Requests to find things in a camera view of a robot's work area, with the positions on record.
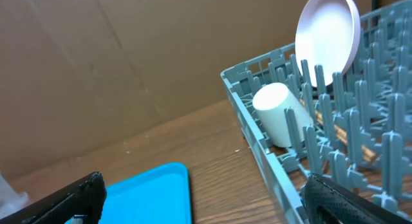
white object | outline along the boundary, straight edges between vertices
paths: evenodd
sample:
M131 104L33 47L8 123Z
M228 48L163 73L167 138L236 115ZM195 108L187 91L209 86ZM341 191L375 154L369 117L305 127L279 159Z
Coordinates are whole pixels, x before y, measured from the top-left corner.
M295 37L295 54L306 59L312 86L317 87L315 65L321 64L326 85L334 72L346 73L359 47L361 19L353 0L309 0L304 6Z
M278 147L290 147L292 145L288 125L286 124L286 108L292 108L295 112L301 141L304 140L303 127L314 123L306 109L290 92L288 87L282 83L276 82L264 86L255 94L252 103L272 143Z
M0 219L19 211L27 203L27 193L17 194L0 175Z

white mug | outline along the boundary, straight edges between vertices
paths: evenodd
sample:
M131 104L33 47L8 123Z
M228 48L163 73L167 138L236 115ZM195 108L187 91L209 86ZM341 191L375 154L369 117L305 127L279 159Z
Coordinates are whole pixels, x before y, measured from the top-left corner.
M286 108L292 108L295 112L301 142L304 140L303 127L314 124L306 109L282 83L276 82L262 87L253 97L252 103L272 143L278 147L292 145L286 124Z

gray dish rack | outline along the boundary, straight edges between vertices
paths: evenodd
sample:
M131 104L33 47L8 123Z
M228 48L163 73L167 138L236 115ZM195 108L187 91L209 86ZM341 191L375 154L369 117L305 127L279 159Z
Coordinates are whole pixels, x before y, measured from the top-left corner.
M412 201L402 190L405 176L412 175L412 0L403 0L361 17L362 35L350 70L333 75L326 87L322 66L316 66L318 87L310 82L307 62L296 62L294 44L237 64L221 73L226 93L239 119L267 189L277 198L289 223L306 223L301 189L295 189L288 173L324 174L347 189L372 193L371 200L404 218L399 202ZM301 64L303 75L297 64ZM286 84L304 102L313 120L322 114L322 124L304 128L301 143L294 111L285 110L292 147L276 155L252 106L254 94L273 82ZM335 126L345 130L347 142ZM362 148L377 155L363 159ZM308 167L302 163L307 160ZM382 186L369 183L359 169L380 171Z

table surface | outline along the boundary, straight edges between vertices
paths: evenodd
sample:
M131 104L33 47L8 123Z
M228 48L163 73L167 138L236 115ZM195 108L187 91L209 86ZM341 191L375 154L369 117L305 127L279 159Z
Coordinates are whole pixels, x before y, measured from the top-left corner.
M111 185L168 162L189 169L196 223L286 223L226 100L10 183L35 202L93 171Z

blue tray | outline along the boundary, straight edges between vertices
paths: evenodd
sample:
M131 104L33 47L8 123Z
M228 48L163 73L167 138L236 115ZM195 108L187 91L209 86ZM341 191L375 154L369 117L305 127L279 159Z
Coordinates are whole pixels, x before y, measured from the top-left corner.
M168 163L107 189L99 223L192 223L189 173Z

